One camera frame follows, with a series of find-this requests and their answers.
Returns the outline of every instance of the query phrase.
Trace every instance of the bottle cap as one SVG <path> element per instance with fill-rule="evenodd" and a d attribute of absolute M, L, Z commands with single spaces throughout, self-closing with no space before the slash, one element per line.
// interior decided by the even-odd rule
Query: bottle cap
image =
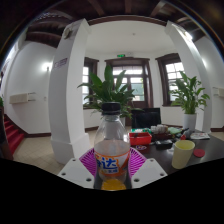
<path fill-rule="evenodd" d="M 107 102 L 102 104 L 102 115 L 121 114 L 121 105 L 119 102 Z"/>

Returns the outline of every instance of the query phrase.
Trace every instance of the chair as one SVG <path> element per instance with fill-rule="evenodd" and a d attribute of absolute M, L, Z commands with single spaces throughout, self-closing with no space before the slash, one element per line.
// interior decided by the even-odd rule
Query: chair
<path fill-rule="evenodd" d="M 144 111 L 132 110 L 132 128 L 151 128 L 161 124 L 160 108 L 143 108 Z"/>

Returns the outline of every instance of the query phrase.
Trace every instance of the green leaves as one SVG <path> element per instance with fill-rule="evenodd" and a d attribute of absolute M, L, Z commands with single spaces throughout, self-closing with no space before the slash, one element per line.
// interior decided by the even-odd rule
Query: green leaves
<path fill-rule="evenodd" d="M 112 68 L 109 65 L 107 65 L 105 68 L 104 78 L 105 78 L 105 81 L 110 83 L 110 89 L 112 90 L 113 84 L 114 84 L 114 76 L 113 76 Z"/>
<path fill-rule="evenodd" d="M 98 85 L 98 86 L 102 85 L 102 81 L 100 80 L 100 78 L 97 75 L 90 72 L 89 77 L 92 80 L 93 85 Z"/>
<path fill-rule="evenodd" d="M 119 102 L 121 105 L 121 117 L 130 117 L 131 118 L 131 106 L 128 106 L 129 102 L 132 102 L 133 90 L 128 90 L 128 84 L 125 84 L 123 87 L 122 80 L 124 78 L 126 70 L 122 71 L 117 76 L 117 82 L 113 90 L 114 77 L 112 68 L 108 65 L 104 71 L 105 81 L 101 81 L 97 75 L 90 72 L 89 77 L 92 83 L 82 83 L 78 87 L 87 86 L 92 89 L 93 93 L 87 95 L 84 99 L 90 99 L 90 102 L 85 103 L 83 106 L 86 108 L 94 109 L 94 112 L 101 112 L 101 105 L 104 102 Z"/>
<path fill-rule="evenodd" d="M 196 95 L 198 96 L 199 94 L 200 94 L 200 92 L 202 91 L 202 90 L 204 90 L 205 88 L 199 88 L 198 90 L 197 90 L 197 92 L 196 92 Z"/>
<path fill-rule="evenodd" d="M 116 86 L 115 86 L 116 91 L 118 91 L 118 89 L 121 86 L 121 83 L 122 83 L 125 72 L 126 72 L 126 70 L 123 70 L 117 77 L 117 83 L 116 83 Z"/>
<path fill-rule="evenodd" d="M 178 89 L 169 91 L 169 94 L 176 97 L 171 105 L 181 106 L 186 114 L 195 114 L 199 106 L 207 106 L 206 99 L 210 99 L 210 97 L 207 94 L 203 94 L 199 99 L 199 94 L 205 89 L 202 87 L 198 88 L 201 82 L 197 80 L 196 76 L 189 78 L 184 72 L 180 71 L 180 73 L 183 81 L 181 79 L 176 79 L 175 83 L 171 86 L 177 86 Z"/>
<path fill-rule="evenodd" d="M 128 84 L 125 84 L 125 85 L 120 89 L 120 92 L 124 92 L 125 89 L 127 89 L 127 88 L 128 88 Z"/>

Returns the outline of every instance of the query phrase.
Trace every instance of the red carpet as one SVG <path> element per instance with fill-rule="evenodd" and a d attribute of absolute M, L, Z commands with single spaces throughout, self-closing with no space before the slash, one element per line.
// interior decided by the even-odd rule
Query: red carpet
<path fill-rule="evenodd" d="M 19 129 L 17 129 L 10 121 L 6 119 L 4 119 L 4 125 L 9 148 L 13 154 L 20 142 L 24 139 L 24 134 L 19 133 Z"/>

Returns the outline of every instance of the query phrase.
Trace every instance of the yellow cup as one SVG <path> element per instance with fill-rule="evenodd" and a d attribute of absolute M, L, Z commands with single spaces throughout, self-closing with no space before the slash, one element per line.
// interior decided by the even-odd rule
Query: yellow cup
<path fill-rule="evenodd" d="M 175 169 L 184 168 L 194 150 L 195 144 L 189 140 L 180 140 L 174 144 L 174 152 L 172 159 L 172 166 Z"/>

